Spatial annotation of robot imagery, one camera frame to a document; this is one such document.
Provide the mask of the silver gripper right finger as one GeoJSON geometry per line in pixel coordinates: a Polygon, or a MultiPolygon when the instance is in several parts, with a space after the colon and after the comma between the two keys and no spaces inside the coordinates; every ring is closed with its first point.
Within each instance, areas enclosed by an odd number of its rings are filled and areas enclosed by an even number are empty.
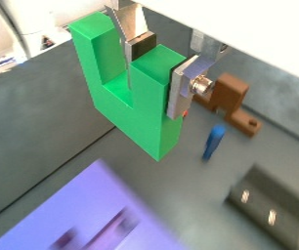
{"type": "Polygon", "coordinates": [[[167,106],[167,116],[171,119],[178,119],[184,114],[196,94],[204,96],[212,89],[208,71],[231,51],[231,47],[195,29],[191,50],[195,54],[171,70],[167,106]]]}

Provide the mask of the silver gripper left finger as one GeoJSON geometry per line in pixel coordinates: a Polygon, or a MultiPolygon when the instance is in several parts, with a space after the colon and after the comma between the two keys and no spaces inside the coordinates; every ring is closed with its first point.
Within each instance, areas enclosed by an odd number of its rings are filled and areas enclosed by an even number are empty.
{"type": "Polygon", "coordinates": [[[156,34],[150,31],[142,4],[108,3],[106,10],[120,35],[127,70],[131,70],[131,62],[156,47],[156,34]]]}

